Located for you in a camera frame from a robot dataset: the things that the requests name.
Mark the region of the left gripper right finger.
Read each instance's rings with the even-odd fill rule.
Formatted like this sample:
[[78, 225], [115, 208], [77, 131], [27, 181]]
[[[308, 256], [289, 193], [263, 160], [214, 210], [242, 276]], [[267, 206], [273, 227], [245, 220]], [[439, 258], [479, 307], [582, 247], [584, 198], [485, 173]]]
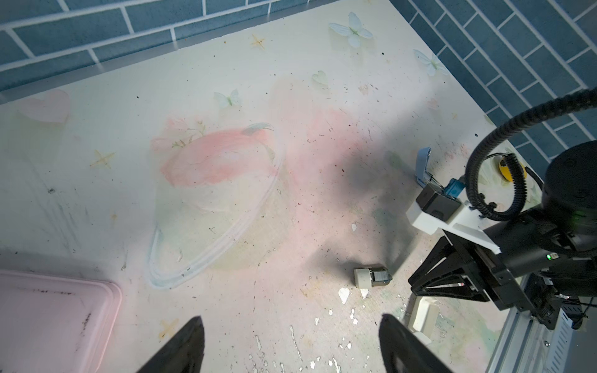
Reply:
[[452, 372], [393, 315], [382, 315], [379, 343], [386, 372]]

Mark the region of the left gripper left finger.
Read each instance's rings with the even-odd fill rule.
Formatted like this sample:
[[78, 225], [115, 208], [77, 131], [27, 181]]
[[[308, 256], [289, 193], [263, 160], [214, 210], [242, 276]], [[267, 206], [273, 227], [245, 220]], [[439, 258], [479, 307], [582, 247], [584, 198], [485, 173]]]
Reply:
[[201, 371], [205, 356], [205, 328], [200, 316], [190, 319], [138, 373]]

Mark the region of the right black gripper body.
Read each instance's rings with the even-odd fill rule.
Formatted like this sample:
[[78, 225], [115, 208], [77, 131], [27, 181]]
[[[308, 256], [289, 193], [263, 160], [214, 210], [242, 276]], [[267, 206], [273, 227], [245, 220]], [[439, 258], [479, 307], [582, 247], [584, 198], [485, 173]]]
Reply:
[[533, 208], [485, 231], [501, 252], [446, 233], [467, 276], [500, 310], [516, 308], [550, 329], [564, 311], [578, 329], [596, 297], [596, 218]]

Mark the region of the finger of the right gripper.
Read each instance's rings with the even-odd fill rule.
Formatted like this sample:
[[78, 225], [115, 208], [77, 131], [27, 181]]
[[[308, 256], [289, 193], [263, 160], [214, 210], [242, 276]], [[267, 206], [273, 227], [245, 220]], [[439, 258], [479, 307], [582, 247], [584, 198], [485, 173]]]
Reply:
[[477, 287], [467, 276], [449, 275], [426, 281], [408, 280], [410, 289], [416, 296], [435, 298], [455, 298], [472, 302], [489, 302], [490, 298], [482, 288]]
[[446, 236], [435, 244], [432, 251], [410, 276], [412, 287], [438, 287], [452, 284], [460, 270], [460, 255]]

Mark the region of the staple box tray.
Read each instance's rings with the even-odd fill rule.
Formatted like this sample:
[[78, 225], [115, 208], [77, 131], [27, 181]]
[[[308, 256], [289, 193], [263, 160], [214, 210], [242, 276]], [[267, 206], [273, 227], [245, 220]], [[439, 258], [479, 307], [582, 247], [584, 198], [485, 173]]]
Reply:
[[432, 342], [439, 313], [440, 309], [435, 298], [415, 294], [410, 296], [407, 306], [407, 328], [425, 346]]

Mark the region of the beige mini stapler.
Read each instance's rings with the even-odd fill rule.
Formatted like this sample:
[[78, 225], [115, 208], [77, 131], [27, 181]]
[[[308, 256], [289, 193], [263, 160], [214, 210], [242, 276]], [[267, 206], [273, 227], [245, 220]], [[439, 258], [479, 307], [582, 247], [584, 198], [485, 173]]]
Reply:
[[387, 286], [393, 277], [385, 267], [362, 267], [354, 269], [354, 283], [359, 289]]

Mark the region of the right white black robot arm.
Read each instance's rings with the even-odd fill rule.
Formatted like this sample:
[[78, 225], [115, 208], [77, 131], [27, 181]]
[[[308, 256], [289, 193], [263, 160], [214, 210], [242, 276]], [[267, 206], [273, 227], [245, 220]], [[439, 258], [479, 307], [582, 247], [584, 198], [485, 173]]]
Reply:
[[441, 186], [427, 178], [407, 217], [443, 236], [410, 276], [412, 292], [492, 302], [555, 328], [564, 306], [596, 295], [595, 154], [593, 141], [560, 154], [540, 185], [540, 203], [488, 228], [461, 180]]

